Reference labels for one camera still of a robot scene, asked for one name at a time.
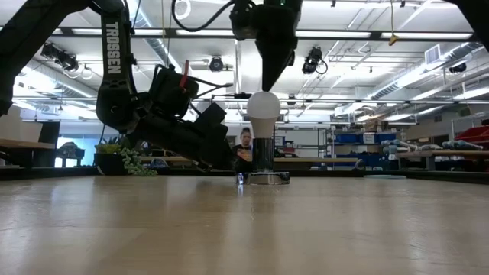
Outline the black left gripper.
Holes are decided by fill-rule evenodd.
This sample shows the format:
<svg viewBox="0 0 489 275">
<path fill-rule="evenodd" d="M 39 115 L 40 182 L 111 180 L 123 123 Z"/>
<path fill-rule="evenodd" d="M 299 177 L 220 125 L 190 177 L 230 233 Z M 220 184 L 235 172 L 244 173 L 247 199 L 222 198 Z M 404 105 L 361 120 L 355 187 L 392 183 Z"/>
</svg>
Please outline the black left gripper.
<svg viewBox="0 0 489 275">
<path fill-rule="evenodd" d="M 247 161 L 228 146 L 228 128 L 222 124 L 225 115 L 216 103 L 194 122 L 165 118 L 152 112 L 138 122 L 133 135 L 213 169 L 245 172 Z"/>
</svg>

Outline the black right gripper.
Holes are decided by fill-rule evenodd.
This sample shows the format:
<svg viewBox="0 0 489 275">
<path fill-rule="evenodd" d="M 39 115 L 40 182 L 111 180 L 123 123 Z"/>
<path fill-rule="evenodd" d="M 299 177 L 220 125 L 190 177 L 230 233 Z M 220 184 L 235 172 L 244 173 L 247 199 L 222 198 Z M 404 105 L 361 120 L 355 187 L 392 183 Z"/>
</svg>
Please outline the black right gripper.
<svg viewBox="0 0 489 275">
<path fill-rule="evenodd" d="M 282 72 L 295 61 L 297 25 L 302 3 L 263 3 L 254 8 L 255 45 L 262 59 L 262 84 L 271 91 Z"/>
</svg>

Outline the chrome lamp socket base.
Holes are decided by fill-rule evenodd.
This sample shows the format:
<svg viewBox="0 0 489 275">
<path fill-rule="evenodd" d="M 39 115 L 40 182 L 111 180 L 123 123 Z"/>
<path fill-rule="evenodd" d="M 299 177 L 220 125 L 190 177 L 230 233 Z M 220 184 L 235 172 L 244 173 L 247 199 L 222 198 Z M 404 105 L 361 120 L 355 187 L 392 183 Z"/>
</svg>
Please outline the chrome lamp socket base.
<svg viewBox="0 0 489 275">
<path fill-rule="evenodd" d="M 238 185 L 288 185 L 288 172 L 274 171 L 274 139 L 255 138 L 252 145 L 251 172 L 235 176 Z"/>
</svg>

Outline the white lightbulb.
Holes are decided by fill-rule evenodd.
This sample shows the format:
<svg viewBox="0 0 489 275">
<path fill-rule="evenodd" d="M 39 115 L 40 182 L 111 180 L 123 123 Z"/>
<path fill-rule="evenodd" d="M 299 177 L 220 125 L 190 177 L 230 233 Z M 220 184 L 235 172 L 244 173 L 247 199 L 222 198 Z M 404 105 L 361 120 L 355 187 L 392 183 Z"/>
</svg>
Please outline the white lightbulb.
<svg viewBox="0 0 489 275">
<path fill-rule="evenodd" d="M 247 114 L 255 138 L 272 138 L 280 101 L 272 92 L 256 92 L 248 100 Z"/>
</svg>

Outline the person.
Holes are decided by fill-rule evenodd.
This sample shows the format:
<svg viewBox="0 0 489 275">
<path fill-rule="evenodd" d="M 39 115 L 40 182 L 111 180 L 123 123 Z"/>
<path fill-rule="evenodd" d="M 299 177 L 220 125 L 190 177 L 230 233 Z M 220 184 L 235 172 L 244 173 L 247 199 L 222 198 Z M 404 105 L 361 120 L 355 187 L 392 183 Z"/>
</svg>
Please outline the person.
<svg viewBox="0 0 489 275">
<path fill-rule="evenodd" d="M 241 143 L 235 145 L 232 150 L 237 154 L 242 161 L 238 166 L 240 172 L 251 172 L 253 170 L 251 158 L 252 158 L 252 137 L 251 129 L 243 128 L 240 135 Z"/>
</svg>

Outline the ceiling light strip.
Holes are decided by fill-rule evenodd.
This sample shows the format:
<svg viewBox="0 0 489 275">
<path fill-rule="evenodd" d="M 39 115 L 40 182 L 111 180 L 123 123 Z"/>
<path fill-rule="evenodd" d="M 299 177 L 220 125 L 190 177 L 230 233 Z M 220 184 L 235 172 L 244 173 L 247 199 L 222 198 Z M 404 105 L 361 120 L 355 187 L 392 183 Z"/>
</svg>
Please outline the ceiling light strip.
<svg viewBox="0 0 489 275">
<path fill-rule="evenodd" d="M 54 37 L 100 37 L 102 30 L 97 27 L 59 27 L 53 32 Z M 398 41 L 406 42 L 472 42 L 477 37 L 471 32 L 418 32 L 398 31 L 395 33 Z M 357 41 L 389 41 L 388 31 L 338 31 L 338 30 L 298 30 L 296 36 L 300 40 L 357 40 Z M 177 38 L 177 39 L 232 39 L 234 34 L 230 29 L 205 29 L 198 32 L 188 32 L 182 29 L 168 28 L 137 28 L 133 38 Z"/>
</svg>

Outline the shelf with blue bins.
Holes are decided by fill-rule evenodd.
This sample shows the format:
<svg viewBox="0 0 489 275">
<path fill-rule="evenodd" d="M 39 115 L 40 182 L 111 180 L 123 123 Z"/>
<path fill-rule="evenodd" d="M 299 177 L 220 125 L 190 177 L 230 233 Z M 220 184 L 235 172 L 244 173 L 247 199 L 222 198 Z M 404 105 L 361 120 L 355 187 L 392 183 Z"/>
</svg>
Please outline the shelf with blue bins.
<svg viewBox="0 0 489 275">
<path fill-rule="evenodd" d="M 337 134 L 330 152 L 337 158 L 357 158 L 367 167 L 377 167 L 384 157 L 382 142 L 396 138 L 395 134 Z"/>
</svg>

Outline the green potted plant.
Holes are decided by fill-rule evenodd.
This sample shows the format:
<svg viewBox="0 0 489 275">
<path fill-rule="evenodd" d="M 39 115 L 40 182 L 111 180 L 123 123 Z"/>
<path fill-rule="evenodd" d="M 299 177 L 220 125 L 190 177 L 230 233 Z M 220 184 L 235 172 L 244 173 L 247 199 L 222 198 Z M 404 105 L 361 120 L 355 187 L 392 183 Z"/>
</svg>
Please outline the green potted plant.
<svg viewBox="0 0 489 275">
<path fill-rule="evenodd" d="M 104 176 L 156 176 L 141 160 L 141 141 L 126 136 L 103 139 L 95 146 L 94 165 Z"/>
</svg>

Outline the grey-blue material roll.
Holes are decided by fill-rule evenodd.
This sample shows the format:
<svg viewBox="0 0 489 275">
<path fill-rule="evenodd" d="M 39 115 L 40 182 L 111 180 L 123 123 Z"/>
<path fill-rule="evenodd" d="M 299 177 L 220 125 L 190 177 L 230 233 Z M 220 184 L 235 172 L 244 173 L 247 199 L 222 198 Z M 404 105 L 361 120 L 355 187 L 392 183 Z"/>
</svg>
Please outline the grey-blue material roll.
<svg viewBox="0 0 489 275">
<path fill-rule="evenodd" d="M 385 154 L 406 153 L 417 150 L 416 145 L 408 144 L 407 142 L 398 139 L 382 141 L 381 145 L 383 146 L 383 152 Z"/>
<path fill-rule="evenodd" d="M 444 141 L 442 147 L 449 150 L 483 150 L 484 148 L 480 145 L 473 144 L 467 141 Z"/>
</svg>

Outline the white ceiling air vent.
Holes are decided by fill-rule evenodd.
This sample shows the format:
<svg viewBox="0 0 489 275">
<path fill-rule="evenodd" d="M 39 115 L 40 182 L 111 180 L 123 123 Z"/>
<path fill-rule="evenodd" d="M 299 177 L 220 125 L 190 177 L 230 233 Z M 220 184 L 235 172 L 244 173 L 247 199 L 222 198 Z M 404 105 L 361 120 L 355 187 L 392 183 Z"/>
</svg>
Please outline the white ceiling air vent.
<svg viewBox="0 0 489 275">
<path fill-rule="evenodd" d="M 442 62 L 440 44 L 429 48 L 425 53 L 425 64 L 427 66 L 434 66 L 435 64 L 440 64 Z"/>
</svg>

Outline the long wooden workbench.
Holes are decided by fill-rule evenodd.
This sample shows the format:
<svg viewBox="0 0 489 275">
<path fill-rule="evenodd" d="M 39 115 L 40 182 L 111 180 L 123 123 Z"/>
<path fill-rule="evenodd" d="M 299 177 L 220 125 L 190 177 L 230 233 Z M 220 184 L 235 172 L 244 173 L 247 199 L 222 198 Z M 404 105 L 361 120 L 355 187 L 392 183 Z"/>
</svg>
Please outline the long wooden workbench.
<svg viewBox="0 0 489 275">
<path fill-rule="evenodd" d="M 469 160 L 489 160 L 489 150 L 418 150 L 396 153 L 399 168 L 406 166 L 406 159 L 421 158 L 427 170 L 436 169 L 436 157 L 467 157 Z"/>
</svg>

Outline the thick wooden table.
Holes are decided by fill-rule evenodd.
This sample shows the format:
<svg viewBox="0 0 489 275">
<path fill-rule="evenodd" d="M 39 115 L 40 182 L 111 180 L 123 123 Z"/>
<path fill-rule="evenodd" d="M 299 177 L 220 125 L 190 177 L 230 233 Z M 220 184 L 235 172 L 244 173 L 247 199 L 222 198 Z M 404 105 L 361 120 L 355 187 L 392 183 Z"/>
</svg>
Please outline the thick wooden table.
<svg viewBox="0 0 489 275">
<path fill-rule="evenodd" d="M 54 167 L 54 144 L 0 139 L 0 160 L 23 168 Z"/>
</svg>

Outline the red storage bin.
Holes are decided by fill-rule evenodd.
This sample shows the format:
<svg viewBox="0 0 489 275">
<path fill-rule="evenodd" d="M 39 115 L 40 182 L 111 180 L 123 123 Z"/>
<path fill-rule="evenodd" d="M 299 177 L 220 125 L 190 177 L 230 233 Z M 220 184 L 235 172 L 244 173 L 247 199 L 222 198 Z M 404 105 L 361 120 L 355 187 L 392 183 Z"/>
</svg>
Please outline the red storage bin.
<svg viewBox="0 0 489 275">
<path fill-rule="evenodd" d="M 466 131 L 458 134 L 455 140 L 466 141 L 472 144 L 489 144 L 489 125 L 469 128 Z"/>
</svg>

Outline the silver ceiling ventilation duct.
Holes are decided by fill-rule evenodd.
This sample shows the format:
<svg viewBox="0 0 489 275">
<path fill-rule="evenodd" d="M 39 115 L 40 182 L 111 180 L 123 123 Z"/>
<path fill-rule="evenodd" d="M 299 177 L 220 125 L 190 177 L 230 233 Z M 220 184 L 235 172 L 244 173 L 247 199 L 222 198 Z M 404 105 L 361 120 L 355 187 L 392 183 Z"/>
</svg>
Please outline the silver ceiling ventilation duct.
<svg viewBox="0 0 489 275">
<path fill-rule="evenodd" d="M 442 62 L 435 64 L 434 66 L 427 66 L 425 64 L 425 57 L 423 60 L 415 63 L 408 68 L 401 70 L 395 74 L 392 78 L 375 86 L 371 92 L 369 92 L 365 99 L 380 99 L 386 95 L 396 92 L 412 83 L 415 83 L 421 79 L 424 79 L 438 70 L 443 70 L 459 64 L 462 61 L 467 60 L 467 56 L 473 52 L 480 50 L 483 47 L 479 42 L 465 42 L 459 44 L 453 48 L 443 48 L 440 46 Z"/>
</svg>

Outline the black aluminium table frame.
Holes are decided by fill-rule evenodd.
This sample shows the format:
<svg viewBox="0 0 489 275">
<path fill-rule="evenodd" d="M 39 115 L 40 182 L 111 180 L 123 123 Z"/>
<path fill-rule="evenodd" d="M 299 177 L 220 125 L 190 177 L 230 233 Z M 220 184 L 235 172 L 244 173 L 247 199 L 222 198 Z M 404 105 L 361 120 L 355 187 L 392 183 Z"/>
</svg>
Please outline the black aluminium table frame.
<svg viewBox="0 0 489 275">
<path fill-rule="evenodd" d="M 201 172 L 194 169 L 157 169 L 161 176 L 234 176 L 234 172 L 212 171 Z M 71 177 L 71 176 L 98 176 L 95 167 L 74 168 L 0 168 L 0 181 L 30 180 L 43 178 Z M 291 177 L 363 177 L 370 175 L 405 176 L 408 179 L 435 180 L 455 183 L 473 183 L 489 186 L 489 173 L 426 171 L 426 170 L 398 170 L 398 171 L 348 171 L 348 170 L 291 170 Z"/>
</svg>

